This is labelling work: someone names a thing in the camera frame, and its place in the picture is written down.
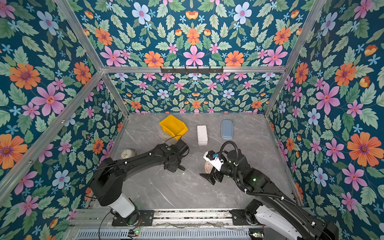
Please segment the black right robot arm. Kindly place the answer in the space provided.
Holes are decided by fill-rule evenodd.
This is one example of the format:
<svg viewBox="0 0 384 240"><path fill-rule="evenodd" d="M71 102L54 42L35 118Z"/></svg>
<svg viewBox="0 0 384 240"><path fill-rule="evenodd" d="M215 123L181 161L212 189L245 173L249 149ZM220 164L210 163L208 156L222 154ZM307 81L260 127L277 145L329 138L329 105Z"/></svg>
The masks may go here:
<svg viewBox="0 0 384 240"><path fill-rule="evenodd" d="M250 225L267 226L288 240L339 238L336 224L324 223L292 201L267 175L251 167L234 142L226 141L218 152L205 152L204 159L213 168L201 177L214 185L227 176L240 191L254 197L245 208L245 219Z"/></svg>

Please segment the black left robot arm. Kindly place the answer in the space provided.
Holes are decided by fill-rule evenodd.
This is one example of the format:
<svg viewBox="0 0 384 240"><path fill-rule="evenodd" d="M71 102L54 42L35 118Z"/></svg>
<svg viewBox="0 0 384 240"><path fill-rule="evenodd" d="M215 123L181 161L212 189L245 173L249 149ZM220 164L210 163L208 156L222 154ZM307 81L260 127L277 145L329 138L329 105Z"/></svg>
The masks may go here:
<svg viewBox="0 0 384 240"><path fill-rule="evenodd" d="M181 162L189 154L189 150L183 140L178 140L173 145L158 144L152 150L131 158L116 161L107 158L95 171L90 180L90 188L101 206L110 207L124 219L130 218L137 208L122 192L124 181L160 165L172 173L178 169L184 171Z"/></svg>

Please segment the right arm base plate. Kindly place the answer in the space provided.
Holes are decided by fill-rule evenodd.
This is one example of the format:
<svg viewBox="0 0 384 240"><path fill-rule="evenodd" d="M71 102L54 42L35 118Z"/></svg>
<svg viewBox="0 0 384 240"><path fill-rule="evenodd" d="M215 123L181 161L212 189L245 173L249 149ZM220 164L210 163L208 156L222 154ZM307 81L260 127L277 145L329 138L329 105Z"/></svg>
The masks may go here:
<svg viewBox="0 0 384 240"><path fill-rule="evenodd" d="M257 220L256 214L259 207L263 204L254 199L252 200L245 209L233 209L229 213L232 215L232 221L234 226L255 226L259 225L260 222Z"/></svg>

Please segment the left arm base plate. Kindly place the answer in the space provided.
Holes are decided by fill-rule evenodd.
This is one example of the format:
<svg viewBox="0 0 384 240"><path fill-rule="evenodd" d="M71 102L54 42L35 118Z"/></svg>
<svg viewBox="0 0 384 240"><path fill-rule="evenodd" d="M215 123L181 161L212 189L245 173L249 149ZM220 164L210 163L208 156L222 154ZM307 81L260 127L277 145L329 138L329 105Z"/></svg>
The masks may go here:
<svg viewBox="0 0 384 240"><path fill-rule="evenodd" d="M154 220L153 210L134 210L128 217L123 218L119 213L113 211L113 227L147 227L151 226Z"/></svg>

